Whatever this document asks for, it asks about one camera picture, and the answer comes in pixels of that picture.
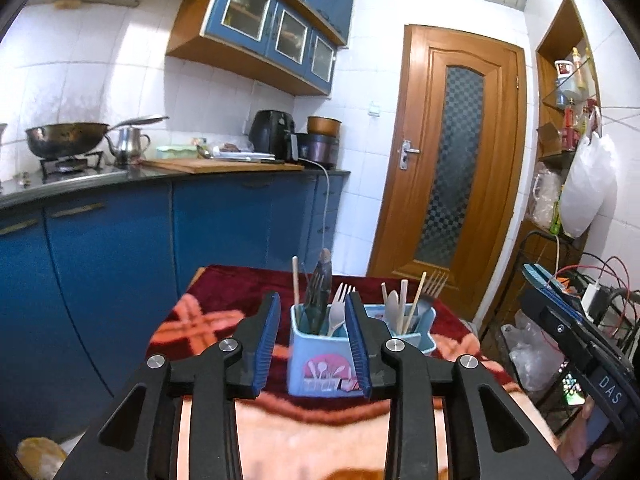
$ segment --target light switch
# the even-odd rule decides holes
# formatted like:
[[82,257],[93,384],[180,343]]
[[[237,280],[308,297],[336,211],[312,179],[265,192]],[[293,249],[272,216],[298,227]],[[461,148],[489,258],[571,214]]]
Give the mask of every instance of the light switch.
[[380,117],[380,106],[373,101],[369,103],[369,115],[371,117]]

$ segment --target table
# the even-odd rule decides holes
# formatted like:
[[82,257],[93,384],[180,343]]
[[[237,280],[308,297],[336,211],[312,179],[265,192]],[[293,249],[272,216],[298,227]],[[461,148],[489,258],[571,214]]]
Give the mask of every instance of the table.
[[[301,295],[305,277],[301,274]],[[380,283],[399,290],[400,280],[334,276],[356,286],[364,303],[380,303]],[[417,289],[409,283],[408,297]],[[262,296],[279,293],[282,315],[269,378],[254,401],[237,401],[238,439],[244,478],[267,480],[361,479],[378,477],[384,469],[388,430],[388,401],[364,398],[315,399],[287,393],[289,355],[289,307],[293,304],[291,274],[245,267],[210,266],[200,269],[187,293],[154,333],[147,355],[163,353],[176,360],[200,354],[208,346],[233,334],[243,317],[255,313]],[[461,354],[474,354],[495,376],[554,448],[558,443],[527,396],[504,369],[480,354],[478,338],[439,300],[434,302],[436,319],[431,334],[436,341],[434,357],[454,361]],[[434,399],[438,469],[447,473],[446,431],[442,404]],[[178,478],[187,479],[190,400],[183,402],[178,444]]]

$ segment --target wooden cutting board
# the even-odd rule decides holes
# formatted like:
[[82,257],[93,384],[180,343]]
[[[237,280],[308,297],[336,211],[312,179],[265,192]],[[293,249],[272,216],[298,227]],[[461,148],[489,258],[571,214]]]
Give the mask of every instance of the wooden cutting board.
[[183,173],[233,173],[236,171],[301,171],[297,164],[268,164],[263,162],[238,162],[236,160],[212,160],[210,158],[152,158],[142,160],[144,166]]

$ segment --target utensil holder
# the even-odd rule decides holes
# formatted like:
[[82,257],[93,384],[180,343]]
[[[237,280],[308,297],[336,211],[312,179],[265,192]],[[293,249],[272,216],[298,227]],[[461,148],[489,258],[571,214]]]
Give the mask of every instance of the utensil holder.
[[[366,304],[369,317],[383,319],[383,304]],[[327,337],[300,332],[296,313],[302,305],[290,308],[291,330],[289,335],[289,361],[287,363],[287,390],[298,397],[361,397],[348,336]],[[411,304],[405,306],[405,315]],[[428,308],[417,316],[414,332],[395,336],[418,347],[423,354],[431,354],[436,343],[430,330],[436,312]]]

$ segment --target glass cabinet door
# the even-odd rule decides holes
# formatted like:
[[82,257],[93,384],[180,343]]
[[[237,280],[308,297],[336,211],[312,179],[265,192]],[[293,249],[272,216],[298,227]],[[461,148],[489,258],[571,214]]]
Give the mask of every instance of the glass cabinet door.
[[320,88],[329,91],[334,70],[335,47],[314,32],[310,44],[310,63],[306,78]]
[[221,37],[264,54],[274,0],[216,0],[205,35]]
[[309,27],[286,7],[278,3],[267,56],[292,72],[303,75]]

